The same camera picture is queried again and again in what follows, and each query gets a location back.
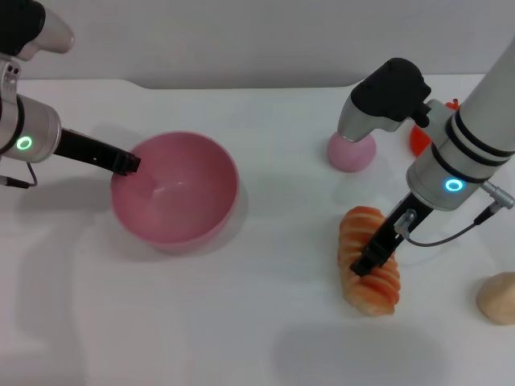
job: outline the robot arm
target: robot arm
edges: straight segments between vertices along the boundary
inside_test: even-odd
[[[56,14],[32,0],[0,1],[0,157],[29,164],[52,154],[90,163],[120,175],[135,172],[140,159],[81,133],[61,128],[50,106],[17,93],[20,60],[38,51],[65,53],[73,33]],[[0,184],[31,184],[0,176]]]
[[[354,142],[376,128],[393,132],[411,117],[432,140],[407,171],[410,193],[352,265],[355,273],[383,265],[433,210],[453,211],[480,187],[495,203],[472,226],[513,207],[513,198],[488,180],[515,154],[514,68],[515,39],[456,112],[438,101],[423,103],[431,89],[407,60],[389,60],[352,90],[338,124],[342,137]]]

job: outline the green led light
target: green led light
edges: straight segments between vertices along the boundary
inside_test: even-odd
[[[29,147],[32,146],[32,139],[30,137],[21,137],[16,142],[16,147],[20,150],[27,150]]]

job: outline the pink round object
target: pink round object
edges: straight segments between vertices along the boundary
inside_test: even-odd
[[[376,156],[376,152],[376,141],[371,135],[359,142],[350,142],[334,133],[328,144],[328,158],[331,164],[348,173],[366,168]]]
[[[132,153],[142,159],[138,172],[111,179],[114,213],[129,232],[180,253],[224,227],[240,186],[227,150],[201,134],[172,132],[147,139]]]

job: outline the white tabletop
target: white tabletop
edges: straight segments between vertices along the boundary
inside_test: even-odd
[[[461,101],[480,76],[427,76]],[[402,245],[395,315],[362,318],[340,296],[337,226],[356,205],[389,212],[408,191],[410,125],[374,133],[378,154],[345,175],[325,160],[351,88],[146,90],[120,80],[21,83],[63,125],[130,149],[170,130],[213,137],[242,192],[215,242],[169,257],[127,234],[108,172],[57,156],[40,186],[0,189],[2,386],[512,386],[515,327],[477,310],[480,280],[515,270],[515,214],[450,244]],[[28,178],[21,162],[2,174]],[[515,164],[492,179],[515,191]],[[414,232],[439,240],[490,204],[478,191]]]

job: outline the bowl rim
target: bowl rim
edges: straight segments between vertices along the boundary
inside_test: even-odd
[[[225,156],[231,162],[231,166],[233,167],[234,174],[235,174],[235,177],[236,177],[236,190],[234,191],[234,196],[233,196],[233,201],[231,203],[231,206],[228,209],[228,211],[225,213],[225,216],[222,217],[222,219],[220,221],[218,221],[216,223],[216,225],[211,227],[208,231],[206,231],[206,232],[204,232],[204,233],[202,233],[202,234],[200,234],[198,236],[195,236],[195,237],[193,237],[193,238],[191,238],[189,240],[185,240],[185,241],[180,241],[180,242],[173,242],[173,241],[172,242],[159,242],[159,241],[154,241],[154,240],[147,239],[147,238],[137,234],[134,230],[129,229],[127,227],[126,223],[124,221],[122,221],[122,219],[120,218],[120,216],[119,216],[119,214],[117,212],[117,207],[114,204],[113,179],[115,178],[116,174],[113,174],[113,176],[111,177],[111,182],[110,182],[110,185],[109,185],[109,190],[110,190],[110,195],[111,195],[111,208],[113,209],[114,215],[117,217],[118,222],[130,234],[132,234],[132,235],[136,236],[138,239],[143,240],[144,242],[146,242],[148,244],[152,244],[152,245],[154,245],[156,247],[164,247],[164,248],[166,248],[166,247],[176,247],[176,248],[187,247],[187,246],[189,246],[191,244],[194,244],[196,242],[202,241],[204,238],[209,237],[210,234],[212,234],[213,232],[216,232],[218,230],[218,228],[222,224],[225,224],[225,222],[233,214],[234,208],[236,207],[236,204],[237,204],[237,201],[238,201],[238,197],[240,196],[240,173],[238,172],[238,168],[236,166],[236,163],[234,162],[233,156],[231,156],[231,154],[227,151],[227,149],[225,149],[225,147],[223,147],[219,142],[215,141],[214,139],[212,139],[211,137],[209,137],[209,136],[207,136],[205,134],[196,133],[196,132],[193,132],[193,131],[183,131],[183,130],[181,130],[181,131],[168,131],[166,133],[159,133],[159,134],[153,135],[152,137],[148,137],[147,139],[139,142],[133,149],[130,150],[130,153],[133,153],[140,145],[142,145],[145,142],[148,142],[148,141],[153,140],[155,138],[169,136],[169,135],[177,135],[177,134],[190,134],[190,135],[195,136],[195,137],[200,137],[200,138],[208,139],[214,145],[216,145],[220,149],[222,149],[222,151],[224,152]]]

